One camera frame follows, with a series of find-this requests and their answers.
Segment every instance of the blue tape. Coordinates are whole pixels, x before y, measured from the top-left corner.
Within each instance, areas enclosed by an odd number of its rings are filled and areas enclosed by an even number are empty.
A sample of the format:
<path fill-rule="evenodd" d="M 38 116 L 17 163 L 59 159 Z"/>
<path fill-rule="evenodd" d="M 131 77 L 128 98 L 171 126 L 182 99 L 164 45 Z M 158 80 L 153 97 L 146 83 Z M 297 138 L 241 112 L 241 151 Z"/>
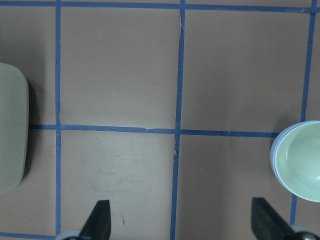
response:
<path fill-rule="evenodd" d="M 55 7 L 55 1 L 0 1 L 0 6 L 12 7 Z"/>
<path fill-rule="evenodd" d="M 30 124 L 29 130 L 56 130 L 56 125 Z"/>
<path fill-rule="evenodd" d="M 174 150 L 173 157 L 173 176 L 172 176 L 172 196 L 171 196 L 171 226 L 170 226 L 170 240 L 176 238 L 176 219 L 177 219 L 177 201 L 178 201 L 178 172 L 179 172 L 179 150 L 180 150 L 180 135 L 174 136 Z"/>
<path fill-rule="evenodd" d="M 206 5 L 187 4 L 187 10 L 220 10 L 220 11 L 256 11 L 277 13 L 310 13 L 310 7 L 284 7 L 284 6 L 242 6 L 242 5 Z"/>
<path fill-rule="evenodd" d="M 53 240 L 53 239 L 55 239 L 55 236 L 24 234 L 24 233 L 11 233 L 11 232 L 0 232 L 0 237 L 18 238 L 18 239 L 39 239 L 39 240 Z"/>
<path fill-rule="evenodd" d="M 180 129 L 183 93 L 183 74 L 184 74 L 184 54 L 185 54 L 185 23 L 186 23 L 186 0 L 180 1 L 180 39 L 178 50 L 178 76 L 176 92 L 176 111 L 175 111 L 175 130 L 178 132 L 174 136 L 174 157 L 173 157 L 173 176 L 172 176 L 172 196 L 171 196 L 171 226 L 170 240 L 176 238 L 176 219 L 177 219 L 177 200 L 178 200 L 178 172 L 179 172 L 179 152 L 180 152 Z"/>
<path fill-rule="evenodd" d="M 290 211 L 290 225 L 293 226 L 296 223 L 296 212 L 297 212 L 298 198 L 292 194 L 291 199 L 291 211 Z"/>
<path fill-rule="evenodd" d="M 30 124 L 30 130 L 74 130 L 74 131 L 102 131 L 122 133 L 145 133 L 145 134 L 177 134 L 177 135 L 198 135 L 198 136 L 223 136 L 223 137 L 248 137 L 248 138 L 276 138 L 277 132 L 255 132 L 255 131 L 214 131 L 214 130 L 193 130 L 193 129 L 172 129 L 172 128 L 144 128 L 129 126 L 99 126 L 99 125 L 45 125 Z"/>
<path fill-rule="evenodd" d="M 135 2 L 82 2 L 62 1 L 62 7 L 83 8 L 128 8 L 128 9 L 180 9 L 179 4 L 170 3 L 135 3 Z"/>
<path fill-rule="evenodd" d="M 310 15 L 309 22 L 309 32 L 308 32 L 308 42 L 307 42 L 307 50 L 306 50 L 306 59 L 305 59 L 305 70 L 304 70 L 304 83 L 303 83 L 303 92 L 302 92 L 302 104 L 301 104 L 301 114 L 300 114 L 300 122 L 304 122 L 306 120 L 306 109 L 307 109 L 307 100 L 309 93 L 309 80 L 310 80 L 310 71 L 311 71 L 311 61 L 312 61 L 312 49 L 314 42 L 314 32 L 315 32 L 315 22 L 316 22 L 316 5 L 317 1 L 312 1 L 312 9 L 314 10 Z"/>
<path fill-rule="evenodd" d="M 57 0 L 55 8 L 55 234 L 61 233 L 61 7 Z"/>
<path fill-rule="evenodd" d="M 276 138 L 276 132 L 257 131 L 212 131 L 212 130 L 186 130 L 181 129 L 182 135 L 222 136 L 222 137 L 247 137 L 247 138 Z"/>
<path fill-rule="evenodd" d="M 55 235 L 61 233 L 61 130 L 55 135 Z"/>
<path fill-rule="evenodd" d="M 312 2 L 311 2 L 311 11 L 312 12 L 317 12 L 317 1 L 318 0 L 312 0 Z"/>
<path fill-rule="evenodd" d="M 175 129 L 169 128 L 143 128 L 128 126 L 96 126 L 96 125 L 61 125 L 61 130 L 81 130 L 81 131 L 109 131 L 123 133 L 146 133 L 146 134 L 175 134 Z"/>
<path fill-rule="evenodd" d="M 257 11 L 280 13 L 310 13 L 310 7 L 281 6 L 241 6 L 241 5 L 208 5 L 208 4 L 174 4 L 174 3 L 136 3 L 136 2 L 85 2 L 85 1 L 0 1 L 0 6 L 20 7 L 83 7 L 83 8 L 134 8 L 134 9 L 187 9 L 217 11 Z"/>

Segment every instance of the light green bowl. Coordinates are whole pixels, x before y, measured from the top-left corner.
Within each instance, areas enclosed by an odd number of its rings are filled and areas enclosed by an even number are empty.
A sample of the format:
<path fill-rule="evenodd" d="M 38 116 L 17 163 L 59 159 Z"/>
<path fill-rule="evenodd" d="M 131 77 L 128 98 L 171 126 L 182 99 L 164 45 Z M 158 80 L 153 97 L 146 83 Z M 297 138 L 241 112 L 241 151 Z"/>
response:
<path fill-rule="evenodd" d="M 302 199 L 320 202 L 320 121 L 292 128 L 274 151 L 274 170 L 281 184 Z"/>

